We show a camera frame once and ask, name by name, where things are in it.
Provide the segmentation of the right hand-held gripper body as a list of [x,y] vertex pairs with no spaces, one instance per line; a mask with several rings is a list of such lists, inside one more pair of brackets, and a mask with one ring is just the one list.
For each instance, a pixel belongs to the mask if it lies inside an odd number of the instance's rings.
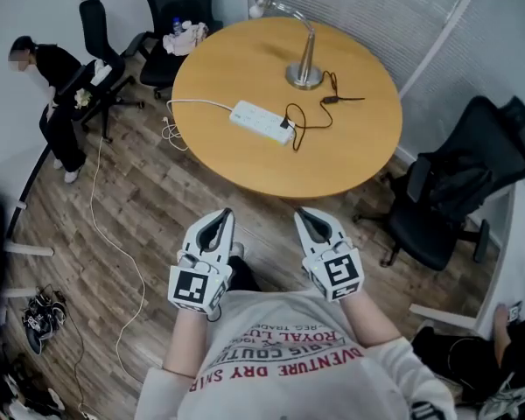
[[318,291],[329,302],[358,292],[364,283],[359,250],[348,238],[307,256],[302,265]]

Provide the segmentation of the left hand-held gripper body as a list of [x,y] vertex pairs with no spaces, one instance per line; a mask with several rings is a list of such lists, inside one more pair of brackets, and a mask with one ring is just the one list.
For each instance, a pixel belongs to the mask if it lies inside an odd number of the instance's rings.
[[179,309],[213,315],[234,273],[228,265],[231,248],[231,240],[211,252],[184,242],[170,269],[168,300]]

